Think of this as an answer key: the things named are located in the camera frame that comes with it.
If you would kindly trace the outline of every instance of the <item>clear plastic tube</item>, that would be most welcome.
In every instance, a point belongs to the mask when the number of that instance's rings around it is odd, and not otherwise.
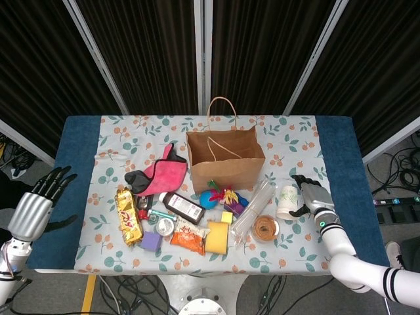
[[[248,206],[243,210],[240,217],[232,224],[231,232],[234,235],[235,245],[245,242],[249,229],[255,219],[265,208],[268,201],[274,197],[277,186],[273,182],[264,179],[255,189]]]

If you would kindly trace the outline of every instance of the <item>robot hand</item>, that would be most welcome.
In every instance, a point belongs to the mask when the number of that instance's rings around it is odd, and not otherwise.
[[[62,179],[70,169],[70,166],[53,169],[35,184],[31,192],[26,192],[22,196],[8,226],[14,238],[23,242],[33,242],[42,233],[69,225],[77,218],[72,215],[64,221],[51,222],[47,225],[52,209],[64,189],[77,177],[76,174],[72,174]]]
[[[298,211],[290,211],[290,215],[300,217],[306,213],[315,215],[321,209],[334,210],[331,195],[319,182],[303,175],[293,175],[292,178],[296,180],[301,190],[304,205]]]

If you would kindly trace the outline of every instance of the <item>white cup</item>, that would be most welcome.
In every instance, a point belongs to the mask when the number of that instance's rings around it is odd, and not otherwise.
[[[289,213],[289,211],[297,211],[299,208],[296,187],[284,186],[278,199],[276,216],[283,220],[297,220],[298,218]]]

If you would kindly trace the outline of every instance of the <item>orange snack bag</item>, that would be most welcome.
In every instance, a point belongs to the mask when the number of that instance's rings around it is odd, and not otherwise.
[[[196,226],[178,217],[171,245],[179,245],[204,256],[204,237],[209,233],[208,228]]]

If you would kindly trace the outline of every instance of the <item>snack bag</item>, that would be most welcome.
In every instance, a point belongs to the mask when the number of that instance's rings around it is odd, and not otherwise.
[[[123,239],[127,245],[139,242],[143,238],[141,225],[138,223],[133,195],[128,188],[118,190],[115,195],[119,223],[123,232]]]
[[[177,221],[171,245],[183,246],[204,256],[203,239],[210,232],[209,229],[196,226],[181,217]]]

